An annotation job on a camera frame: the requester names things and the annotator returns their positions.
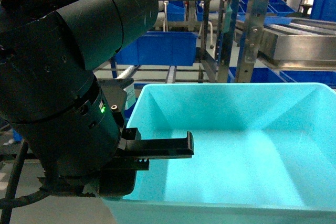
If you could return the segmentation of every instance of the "plastic bin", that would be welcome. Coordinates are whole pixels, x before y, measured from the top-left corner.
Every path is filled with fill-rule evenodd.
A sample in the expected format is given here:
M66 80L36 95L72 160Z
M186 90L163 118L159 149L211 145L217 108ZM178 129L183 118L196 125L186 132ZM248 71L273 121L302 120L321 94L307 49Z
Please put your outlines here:
M336 0L314 0L311 19L336 22Z
M336 88L336 72L325 71L281 71L287 82L319 82Z
M283 5L287 5L287 3L283 0L269 0L270 4L283 4Z
M201 1L197 1L196 2L196 17L197 17L197 21L198 22L202 22L203 21L203 14L204 14L204 10L200 6L200 3L201 3Z
M167 6L168 21L184 21L185 6L183 1L169 1Z
M294 13L295 10L293 10L292 8L290 8L288 5L284 5L284 4L269 4L270 8L272 9L272 11L280 16L280 17L286 17L288 14Z
M128 127L194 136L191 159L151 160L118 224L334 224L336 93L317 83L146 86Z
M244 10L243 10L243 8L242 8L242 6L240 4L238 5L238 13L237 14L239 16L245 15L245 12L244 12Z
M239 16L237 17L237 20L245 22L245 16ZM266 16L264 25L270 25L270 24L289 25L292 20L293 18Z
M118 64L192 66L196 56L194 33L150 31L116 54Z
M235 67L230 67L228 73L228 82L233 83L236 76ZM283 83L286 82L284 78L276 74L269 68L255 68L251 78L251 83Z
M247 12L247 5L240 3L241 8L243 9L244 13ZM267 11L266 13L273 13L273 10L270 8L270 6L267 6Z

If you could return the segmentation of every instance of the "cable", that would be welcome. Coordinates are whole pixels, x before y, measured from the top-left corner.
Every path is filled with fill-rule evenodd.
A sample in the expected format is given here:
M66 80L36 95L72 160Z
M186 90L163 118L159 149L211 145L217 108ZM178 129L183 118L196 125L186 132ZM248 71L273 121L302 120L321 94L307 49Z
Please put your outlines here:
M11 176L9 178L8 187L6 191L5 200L12 200L15 198L16 189L20 180L21 171L23 164L25 162L25 156L28 152L28 143L25 140L22 140L19 153L16 156L14 165L11 171ZM8 224L12 215L11 207L4 207L1 213L1 224Z
M1 213L1 224L9 224L13 208L27 206L49 196L49 193L47 193L46 191L39 190L33 194L15 198L16 189L19 183L27 152L28 143L25 140L22 140L19 153L16 156L11 171L6 196L5 198L0 199L0 209L3 209Z
M0 199L0 209L3 209L5 207L16 208L16 207L28 206L30 204L45 199L49 195L50 194L48 192L40 190L33 194L29 194L27 196L22 196L11 200Z

